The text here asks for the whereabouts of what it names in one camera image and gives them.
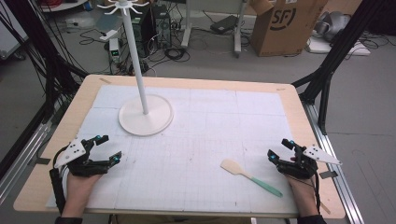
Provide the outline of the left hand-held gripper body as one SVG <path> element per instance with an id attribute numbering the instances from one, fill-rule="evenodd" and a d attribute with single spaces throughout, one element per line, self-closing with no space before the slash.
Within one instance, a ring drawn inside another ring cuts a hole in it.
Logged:
<path id="1" fill-rule="evenodd" d="M 68 146 L 62 148 L 55 156 L 53 167 L 66 166 L 75 176 L 90 177 L 106 174 L 110 169 L 109 161 L 92 161 L 89 159 L 92 148 L 96 146 L 91 139 L 75 138 Z"/>

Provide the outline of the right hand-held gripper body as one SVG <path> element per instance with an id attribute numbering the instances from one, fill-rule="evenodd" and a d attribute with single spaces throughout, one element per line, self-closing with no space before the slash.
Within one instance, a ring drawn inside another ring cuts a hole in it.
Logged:
<path id="1" fill-rule="evenodd" d="M 316 145 L 301 147 L 296 144 L 292 151 L 294 152 L 293 161 L 285 161 L 279 157 L 279 163 L 275 164 L 276 169 L 283 175 L 290 175 L 298 179 L 309 179 L 317 172 L 318 161 L 342 165 L 341 161 Z"/>

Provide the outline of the person's right hand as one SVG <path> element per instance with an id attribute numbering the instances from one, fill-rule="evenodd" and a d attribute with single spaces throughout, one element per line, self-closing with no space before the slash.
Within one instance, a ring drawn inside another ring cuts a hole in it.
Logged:
<path id="1" fill-rule="evenodd" d="M 314 184 L 311 179 L 297 179 L 286 176 L 290 183 L 293 198 L 300 217 L 311 217 L 319 214 L 316 205 Z"/>

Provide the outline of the white hook rack stand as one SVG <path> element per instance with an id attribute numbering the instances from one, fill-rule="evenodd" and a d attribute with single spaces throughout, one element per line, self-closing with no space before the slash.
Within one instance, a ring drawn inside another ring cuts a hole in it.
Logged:
<path id="1" fill-rule="evenodd" d="M 108 0 L 111 8 L 107 15 L 116 11 L 121 12 L 122 23 L 127 36 L 129 51 L 134 67 L 134 76 L 137 83 L 139 97 L 128 100 L 120 109 L 119 122 L 128 133 L 137 136 L 151 136 L 164 131 L 172 122 L 174 110 L 165 98 L 156 94 L 146 94 L 144 80 L 140 68 L 140 61 L 136 49 L 131 11 L 139 14 L 135 7 L 144 7 L 149 3 L 138 4 L 138 0 Z"/>

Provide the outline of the white grid mat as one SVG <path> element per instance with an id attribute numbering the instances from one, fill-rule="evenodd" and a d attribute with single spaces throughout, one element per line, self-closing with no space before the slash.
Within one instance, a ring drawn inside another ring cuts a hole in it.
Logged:
<path id="1" fill-rule="evenodd" d="M 92 148 L 93 161 L 117 152 L 120 162 L 96 185 L 91 209 L 131 212 L 296 214 L 289 184 L 268 161 L 273 150 L 291 157 L 281 144 L 291 138 L 277 93 L 231 90 L 147 88 L 174 109 L 171 124 L 152 136 L 136 136 L 120 126 L 120 108 L 137 95 L 135 87 L 105 85 L 78 130 L 78 139 L 107 135 Z M 276 197 L 242 175 L 220 167 L 236 161 L 248 174 L 283 193 Z"/>

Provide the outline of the white device with green display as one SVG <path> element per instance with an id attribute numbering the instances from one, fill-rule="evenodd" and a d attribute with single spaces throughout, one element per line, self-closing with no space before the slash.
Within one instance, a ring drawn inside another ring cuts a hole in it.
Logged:
<path id="1" fill-rule="evenodd" d="M 110 38 L 109 39 L 109 55 L 111 60 L 114 63 L 118 63 L 120 61 L 120 44 L 117 38 Z"/>

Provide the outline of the white flat board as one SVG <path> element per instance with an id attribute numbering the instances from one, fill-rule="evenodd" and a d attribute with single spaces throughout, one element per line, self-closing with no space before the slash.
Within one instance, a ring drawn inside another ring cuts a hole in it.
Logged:
<path id="1" fill-rule="evenodd" d="M 311 53 L 327 54 L 332 49 L 329 42 L 323 38 L 311 36 L 306 42 L 306 50 Z M 357 41 L 348 55 L 368 56 L 371 52 L 360 41 Z"/>

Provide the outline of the cardboard box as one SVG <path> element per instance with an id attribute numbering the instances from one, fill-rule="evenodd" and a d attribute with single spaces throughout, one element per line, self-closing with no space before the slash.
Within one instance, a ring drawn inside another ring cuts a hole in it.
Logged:
<path id="1" fill-rule="evenodd" d="M 256 12 L 250 45 L 259 57 L 299 54 L 328 0 L 249 0 Z"/>

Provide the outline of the black computer case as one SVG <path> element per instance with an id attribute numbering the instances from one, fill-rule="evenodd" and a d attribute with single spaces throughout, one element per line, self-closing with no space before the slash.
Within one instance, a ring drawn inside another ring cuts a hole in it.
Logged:
<path id="1" fill-rule="evenodd" d="M 134 30 L 134 39 L 138 56 L 149 56 L 149 41 L 154 36 L 154 28 L 151 15 L 151 7 L 139 7 L 139 14 L 131 12 L 131 23 Z"/>

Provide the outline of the white stand leg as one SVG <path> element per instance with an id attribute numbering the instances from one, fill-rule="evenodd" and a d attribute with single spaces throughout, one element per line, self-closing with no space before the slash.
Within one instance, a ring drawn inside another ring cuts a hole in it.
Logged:
<path id="1" fill-rule="evenodd" d="M 241 4 L 239 7 L 239 12 L 237 13 L 237 21 L 236 21 L 236 27 L 234 28 L 233 31 L 233 54 L 236 58 L 240 56 L 240 53 L 242 51 L 242 44 L 241 44 L 241 28 L 242 28 L 242 22 L 244 20 L 244 15 L 245 15 L 245 10 L 248 5 L 248 0 L 240 0 Z"/>
<path id="2" fill-rule="evenodd" d="M 191 37 L 191 0 L 186 0 L 186 25 L 184 29 L 183 38 L 181 41 L 181 47 L 186 49 L 189 45 L 190 37 Z"/>

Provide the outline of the grey machine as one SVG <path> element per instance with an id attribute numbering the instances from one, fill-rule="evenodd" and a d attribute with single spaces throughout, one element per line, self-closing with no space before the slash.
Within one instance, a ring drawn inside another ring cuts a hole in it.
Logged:
<path id="1" fill-rule="evenodd" d="M 347 27 L 349 21 L 350 16 L 340 11 L 325 11 L 318 18 L 314 30 L 326 41 L 333 42 L 335 37 Z"/>

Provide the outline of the black computer tower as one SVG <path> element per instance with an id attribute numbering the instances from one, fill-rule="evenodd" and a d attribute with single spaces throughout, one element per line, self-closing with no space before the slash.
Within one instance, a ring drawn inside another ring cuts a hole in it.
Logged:
<path id="1" fill-rule="evenodd" d="M 154 5 L 152 7 L 155 31 L 157 37 L 157 48 L 167 49 L 172 45 L 170 31 L 170 16 L 165 5 Z"/>

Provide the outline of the black flat case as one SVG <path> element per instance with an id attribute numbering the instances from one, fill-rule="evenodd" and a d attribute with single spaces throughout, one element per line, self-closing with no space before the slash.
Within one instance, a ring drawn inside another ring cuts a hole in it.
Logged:
<path id="1" fill-rule="evenodd" d="M 237 17 L 230 15 L 210 25 L 210 30 L 216 34 L 224 34 L 231 31 L 237 24 Z"/>

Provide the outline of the round white table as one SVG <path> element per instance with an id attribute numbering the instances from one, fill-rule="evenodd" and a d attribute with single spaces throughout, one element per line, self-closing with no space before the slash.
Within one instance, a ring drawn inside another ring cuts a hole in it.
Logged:
<path id="1" fill-rule="evenodd" d="M 39 8 L 43 12 L 63 11 L 63 10 L 67 10 L 67 9 L 74 8 L 74 7 L 81 7 L 87 1 L 88 0 L 77 0 L 76 2 L 68 3 L 65 0 L 63 0 L 62 3 L 60 5 L 58 5 L 58 6 L 54 6 L 54 7 L 40 6 Z"/>

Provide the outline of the aluminium rail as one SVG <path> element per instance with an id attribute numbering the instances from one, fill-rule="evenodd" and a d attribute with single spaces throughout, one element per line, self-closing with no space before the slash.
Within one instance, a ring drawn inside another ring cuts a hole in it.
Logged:
<path id="1" fill-rule="evenodd" d="M 40 123 L 36 128 L 24 132 L 21 140 L 15 144 L 19 153 L 0 178 L 0 205 L 6 201 L 28 165 L 39 158 L 39 150 L 50 140 L 52 126 L 50 121 Z"/>
<path id="2" fill-rule="evenodd" d="M 336 172 L 337 176 L 332 177 L 332 182 L 346 213 L 349 224 L 365 224 L 361 211 L 353 197 L 352 191 L 347 183 L 342 170 L 342 163 L 337 159 L 332 143 L 327 134 L 323 133 L 318 125 L 318 111 L 313 105 L 303 104 L 304 111 L 317 139 L 319 147 L 326 154 L 326 163 L 330 172 Z"/>

